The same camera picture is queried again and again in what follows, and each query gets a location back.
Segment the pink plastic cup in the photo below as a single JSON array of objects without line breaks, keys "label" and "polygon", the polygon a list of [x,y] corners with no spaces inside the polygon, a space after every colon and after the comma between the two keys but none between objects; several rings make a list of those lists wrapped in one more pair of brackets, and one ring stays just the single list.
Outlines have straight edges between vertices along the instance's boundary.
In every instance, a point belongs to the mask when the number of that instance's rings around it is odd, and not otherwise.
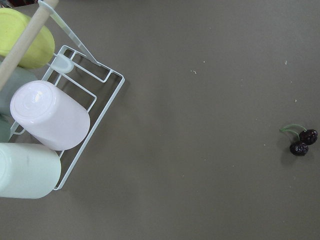
[{"label": "pink plastic cup", "polygon": [[28,133],[55,151],[77,146],[90,129],[87,110],[48,81],[21,86],[11,98],[10,113]]}]

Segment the mint plastic cup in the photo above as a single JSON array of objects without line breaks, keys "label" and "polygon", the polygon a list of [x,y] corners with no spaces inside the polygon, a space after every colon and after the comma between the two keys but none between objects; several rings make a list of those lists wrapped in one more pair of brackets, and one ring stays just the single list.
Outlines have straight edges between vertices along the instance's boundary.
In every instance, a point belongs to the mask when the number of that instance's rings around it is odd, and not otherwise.
[{"label": "mint plastic cup", "polygon": [[39,199],[48,195],[61,176],[57,153],[34,143],[0,144],[0,196]]}]

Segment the grey-green plastic cup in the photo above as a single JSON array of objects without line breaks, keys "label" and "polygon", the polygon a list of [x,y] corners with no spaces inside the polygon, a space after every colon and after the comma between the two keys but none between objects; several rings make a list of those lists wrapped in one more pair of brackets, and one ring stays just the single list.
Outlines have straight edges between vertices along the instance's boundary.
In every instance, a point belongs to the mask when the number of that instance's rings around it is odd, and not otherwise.
[{"label": "grey-green plastic cup", "polygon": [[11,116],[10,102],[14,93],[24,84],[36,81],[37,77],[30,71],[16,67],[8,81],[0,91],[0,142],[7,143],[10,139],[11,125],[6,117]]}]

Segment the yellow-green plastic cup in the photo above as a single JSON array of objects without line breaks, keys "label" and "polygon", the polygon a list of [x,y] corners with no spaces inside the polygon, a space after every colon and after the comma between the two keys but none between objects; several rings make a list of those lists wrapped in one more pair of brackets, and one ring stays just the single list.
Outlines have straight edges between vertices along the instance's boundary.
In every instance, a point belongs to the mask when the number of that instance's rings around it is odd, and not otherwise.
[{"label": "yellow-green plastic cup", "polygon": [[[31,17],[12,8],[0,9],[0,55],[6,57],[19,39]],[[19,62],[26,69],[38,69],[46,65],[55,52],[55,40],[50,30],[43,26]]]}]

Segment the dark red cherry pair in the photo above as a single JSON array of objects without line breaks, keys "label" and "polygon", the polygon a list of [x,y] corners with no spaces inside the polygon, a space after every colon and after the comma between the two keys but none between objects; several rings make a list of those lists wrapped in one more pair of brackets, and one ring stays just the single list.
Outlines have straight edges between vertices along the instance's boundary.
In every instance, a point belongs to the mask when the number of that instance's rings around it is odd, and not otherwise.
[{"label": "dark red cherry pair", "polygon": [[309,146],[313,145],[317,140],[319,133],[315,129],[307,129],[304,126],[296,123],[288,124],[279,129],[280,132],[292,133],[297,137],[297,140],[289,146],[289,151],[298,157],[305,156],[309,151]]}]

